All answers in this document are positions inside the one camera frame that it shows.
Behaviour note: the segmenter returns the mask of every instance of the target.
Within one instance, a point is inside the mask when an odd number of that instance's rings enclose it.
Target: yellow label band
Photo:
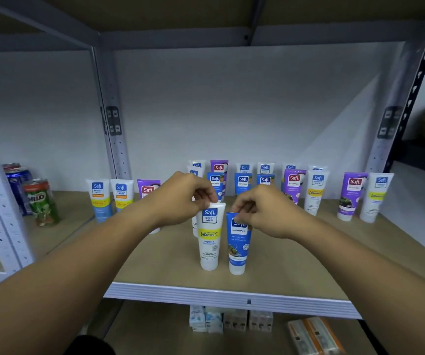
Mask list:
[[[308,189],[308,194],[313,197],[322,197],[324,189]]]
[[[369,192],[368,197],[373,201],[383,201],[386,197],[385,193]]]
[[[115,206],[118,209],[123,209],[123,208],[125,208],[127,205],[129,205],[132,202],[133,202],[133,200],[129,200],[129,201],[115,201]]]
[[[91,199],[91,204],[93,205],[93,207],[96,208],[102,208],[102,207],[106,207],[111,203],[111,198],[106,198],[106,199]]]
[[[217,239],[221,236],[221,228],[219,229],[198,229],[199,238],[203,239]]]

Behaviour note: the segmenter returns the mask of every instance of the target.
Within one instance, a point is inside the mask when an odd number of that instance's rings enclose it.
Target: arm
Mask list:
[[[192,218],[209,201],[217,202],[210,182],[176,172],[92,232],[1,282],[0,355],[61,354],[141,240]]]
[[[309,215],[270,186],[242,193],[237,222],[297,241],[326,267],[391,355],[425,354],[425,279]]]

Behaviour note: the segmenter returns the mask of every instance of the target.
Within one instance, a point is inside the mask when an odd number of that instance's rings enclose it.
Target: person's left hand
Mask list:
[[[160,188],[155,189],[137,204],[148,207],[156,226],[180,224],[218,202],[210,181],[193,173],[175,172]]]

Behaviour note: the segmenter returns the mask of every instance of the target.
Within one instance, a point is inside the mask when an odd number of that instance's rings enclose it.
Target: blue can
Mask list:
[[[8,169],[5,171],[5,174],[7,175],[10,188],[14,193],[18,207],[20,208],[20,213],[23,216],[32,215],[32,208],[30,207],[28,196],[23,188],[23,184],[25,182],[30,182],[33,179],[32,173],[27,168],[21,167]]]

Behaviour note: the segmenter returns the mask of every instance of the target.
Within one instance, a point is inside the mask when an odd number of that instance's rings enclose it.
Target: person's right hand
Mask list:
[[[251,225],[271,237],[293,240],[297,240],[306,224],[314,219],[270,185],[258,185],[241,193],[232,211],[239,213],[235,218],[238,223]]]

